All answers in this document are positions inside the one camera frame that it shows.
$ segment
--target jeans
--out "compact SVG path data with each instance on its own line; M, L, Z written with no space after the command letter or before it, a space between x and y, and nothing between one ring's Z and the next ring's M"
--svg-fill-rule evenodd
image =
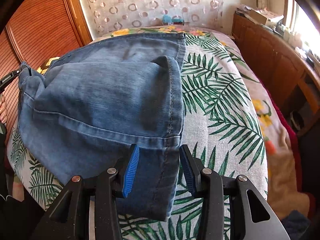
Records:
M28 66L19 76L24 145L66 184L112 167L136 143L134 184L117 199L118 212L166 220L179 167L184 55L183 33L142 33L69 52L44 76Z

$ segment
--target bedspread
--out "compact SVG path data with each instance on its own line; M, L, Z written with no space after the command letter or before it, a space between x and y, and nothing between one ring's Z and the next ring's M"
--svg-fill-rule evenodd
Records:
M188 144L193 156L200 158L204 166L220 175L235 178L245 174L267 198L267 162L257 115L234 60L213 33L165 26L124 29L103 38L136 32L182 31L186 33L187 45L181 71L185 113L182 143ZM24 147L16 125L7 155L31 195L43 208L49 207L63 185ZM230 230L228 205L225 197L225 239L229 239ZM148 240L195 238L201 206L202 199L193 199L188 192L180 167L169 220L119 216L122 235L127 239Z

